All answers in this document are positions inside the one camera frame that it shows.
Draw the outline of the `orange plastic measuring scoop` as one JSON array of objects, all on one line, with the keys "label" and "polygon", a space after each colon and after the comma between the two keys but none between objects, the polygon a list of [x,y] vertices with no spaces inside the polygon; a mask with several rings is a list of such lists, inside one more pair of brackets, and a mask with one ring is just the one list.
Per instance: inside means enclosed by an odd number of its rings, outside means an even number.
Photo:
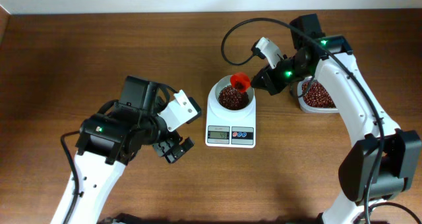
[{"label": "orange plastic measuring scoop", "polygon": [[237,72],[230,77],[231,86],[240,93],[246,92],[251,87],[251,81],[244,72]]}]

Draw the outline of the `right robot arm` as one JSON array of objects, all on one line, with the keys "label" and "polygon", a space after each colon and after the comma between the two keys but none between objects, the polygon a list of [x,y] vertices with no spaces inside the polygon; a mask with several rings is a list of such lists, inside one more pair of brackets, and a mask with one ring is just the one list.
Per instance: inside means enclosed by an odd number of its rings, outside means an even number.
[{"label": "right robot arm", "polygon": [[409,190],[421,153],[421,139],[391,119],[362,77],[347,40],[327,36],[315,14],[287,24],[295,55],[282,55],[269,39],[252,47],[253,55],[268,61],[251,85],[270,94],[288,84],[314,77],[328,92],[342,117],[351,150],[338,169],[339,196],[318,216],[319,223],[368,223],[372,211],[392,205]]}]

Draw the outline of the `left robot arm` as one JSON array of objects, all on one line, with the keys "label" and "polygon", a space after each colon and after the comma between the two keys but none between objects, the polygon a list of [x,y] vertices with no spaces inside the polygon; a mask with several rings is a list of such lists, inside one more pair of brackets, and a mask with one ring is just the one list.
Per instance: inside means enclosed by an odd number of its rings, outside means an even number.
[{"label": "left robot arm", "polygon": [[75,131],[76,154],[61,136],[71,176],[52,223],[96,223],[126,166],[143,146],[175,163],[193,146],[177,129],[201,116],[197,102],[171,86],[134,76],[121,97],[105,103]]}]

